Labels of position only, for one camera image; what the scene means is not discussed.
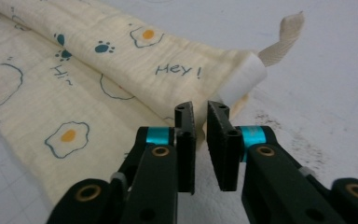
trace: folded cloth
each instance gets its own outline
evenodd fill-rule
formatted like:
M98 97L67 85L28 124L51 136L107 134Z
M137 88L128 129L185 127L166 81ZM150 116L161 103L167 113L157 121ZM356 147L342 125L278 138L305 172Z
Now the folded cloth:
M239 108L266 75L250 50L169 35L97 1L0 0L0 132L53 204L79 180L108 180L139 126L172 125L192 101L200 129L208 100Z

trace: blue tape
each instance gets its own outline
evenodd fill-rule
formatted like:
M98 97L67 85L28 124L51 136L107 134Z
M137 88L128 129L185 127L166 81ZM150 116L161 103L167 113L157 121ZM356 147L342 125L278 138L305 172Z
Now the blue tape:
M266 135L260 126L240 126L242 131L243 143L245 144L245 153L243 162L246 162L249 147L255 144L267 143Z
M170 128L149 127L147 129L146 143L148 145L168 145L170 143Z

